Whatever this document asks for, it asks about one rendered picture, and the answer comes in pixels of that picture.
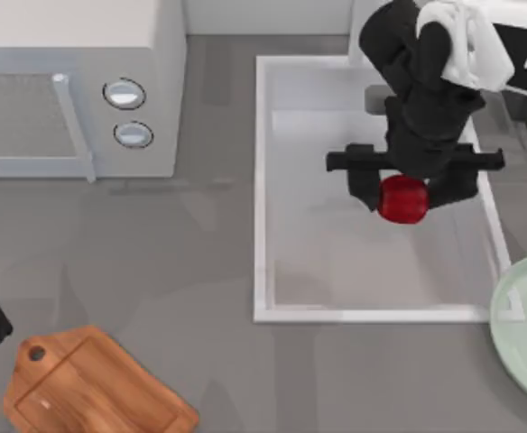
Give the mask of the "red apple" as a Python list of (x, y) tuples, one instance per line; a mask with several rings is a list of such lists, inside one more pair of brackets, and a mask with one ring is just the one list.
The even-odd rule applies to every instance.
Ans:
[(402, 174), (380, 182), (377, 212), (400, 225), (418, 224), (428, 213), (430, 198), (426, 183)]

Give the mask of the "white sink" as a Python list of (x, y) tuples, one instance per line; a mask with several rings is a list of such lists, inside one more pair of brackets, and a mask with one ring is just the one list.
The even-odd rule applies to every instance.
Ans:
[(478, 194), (413, 226), (347, 191), (325, 157), (385, 148), (384, 93), (345, 56), (260, 56), (255, 66), (254, 320), (476, 323), (511, 260), (486, 173)]

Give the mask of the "pale microwave oven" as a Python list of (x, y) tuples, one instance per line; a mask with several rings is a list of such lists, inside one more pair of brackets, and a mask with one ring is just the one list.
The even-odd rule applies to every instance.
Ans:
[[(173, 174), (186, 55), (181, 0), (0, 0), (0, 74), (71, 77), (97, 180)], [(138, 109), (103, 98), (103, 86), (120, 78), (143, 86)], [(148, 147), (115, 140), (115, 126), (133, 121), (153, 130)]]

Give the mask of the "round microwave knob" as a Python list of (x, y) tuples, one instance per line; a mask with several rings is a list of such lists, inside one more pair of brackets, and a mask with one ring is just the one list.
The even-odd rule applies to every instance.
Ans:
[(133, 121), (116, 125), (114, 138), (125, 148), (143, 149), (153, 142), (154, 134), (148, 125)]
[(135, 110), (146, 101), (143, 86), (129, 78), (106, 83), (102, 95), (109, 105), (119, 110)]

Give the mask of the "wooden cutting board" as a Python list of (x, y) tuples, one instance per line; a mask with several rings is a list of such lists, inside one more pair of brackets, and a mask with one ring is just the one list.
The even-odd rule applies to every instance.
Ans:
[(18, 433), (196, 433), (198, 412), (98, 327), (31, 336), (3, 397)]

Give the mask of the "microwave oven door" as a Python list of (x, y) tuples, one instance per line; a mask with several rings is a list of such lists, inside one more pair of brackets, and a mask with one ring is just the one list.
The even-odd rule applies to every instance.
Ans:
[(53, 74), (0, 74), (0, 179), (86, 179)]

